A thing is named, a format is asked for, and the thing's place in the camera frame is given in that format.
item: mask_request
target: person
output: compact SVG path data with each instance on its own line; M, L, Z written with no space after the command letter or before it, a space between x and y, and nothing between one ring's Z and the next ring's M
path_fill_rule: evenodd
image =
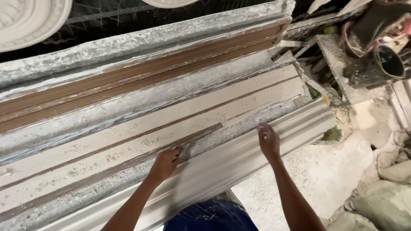
M291 231L324 231L313 209L301 195L281 160L278 135L266 123L257 128L260 148L272 166L285 218ZM102 231L132 231L150 195L180 163L179 151L167 150L155 160L148 176L128 201L112 216ZM210 199L186 207L168 221L164 231L256 231L257 227L241 203L228 199Z

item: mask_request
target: concrete floor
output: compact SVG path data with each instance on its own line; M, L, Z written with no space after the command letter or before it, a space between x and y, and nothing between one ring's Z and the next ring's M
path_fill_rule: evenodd
M375 160L379 153L388 151L385 164L395 159L390 153L397 149L394 132L400 130L391 107L383 100L338 109L335 114L344 133L343 142L309 145L283 157L291 178L325 225L332 222L354 189L361 190L378 179ZM379 149L373 152L371 144ZM289 230L270 167L232 191L260 231Z

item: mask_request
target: bucket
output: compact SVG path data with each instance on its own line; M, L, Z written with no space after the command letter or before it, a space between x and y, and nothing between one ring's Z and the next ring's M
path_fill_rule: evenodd
M345 67L343 73L353 88L364 88L387 80L403 79L405 68L395 51L379 45Z

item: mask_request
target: blue shirt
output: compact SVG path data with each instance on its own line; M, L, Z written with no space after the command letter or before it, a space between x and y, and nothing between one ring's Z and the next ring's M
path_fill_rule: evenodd
M164 225L163 231L258 231L236 202L211 199L193 204Z

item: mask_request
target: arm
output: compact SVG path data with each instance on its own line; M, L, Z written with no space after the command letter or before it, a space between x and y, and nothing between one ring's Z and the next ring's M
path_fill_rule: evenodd
M280 193L281 204L291 231L325 231L314 210L307 203L288 175L280 156L280 140L266 123L257 127L260 147L272 166Z
M153 191L167 179L180 163L179 151L167 150L157 157L148 176L138 189L111 217L102 231L133 231L141 211Z

